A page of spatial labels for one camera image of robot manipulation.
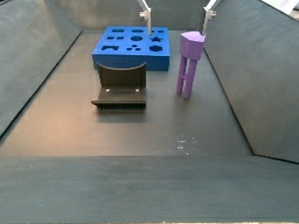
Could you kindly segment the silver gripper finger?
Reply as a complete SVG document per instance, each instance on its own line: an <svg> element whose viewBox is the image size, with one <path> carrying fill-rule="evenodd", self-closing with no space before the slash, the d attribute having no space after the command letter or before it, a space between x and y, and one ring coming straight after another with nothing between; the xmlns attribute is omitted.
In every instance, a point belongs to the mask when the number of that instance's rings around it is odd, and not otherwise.
<svg viewBox="0 0 299 224"><path fill-rule="evenodd" d="M216 17L216 7L221 0L209 0L208 4L202 7L202 23L201 34L206 33L208 22Z"/></svg>
<svg viewBox="0 0 299 224"><path fill-rule="evenodd" d="M139 18L146 22L146 34L152 35L152 9L145 0L137 0L141 11L138 12Z"/></svg>

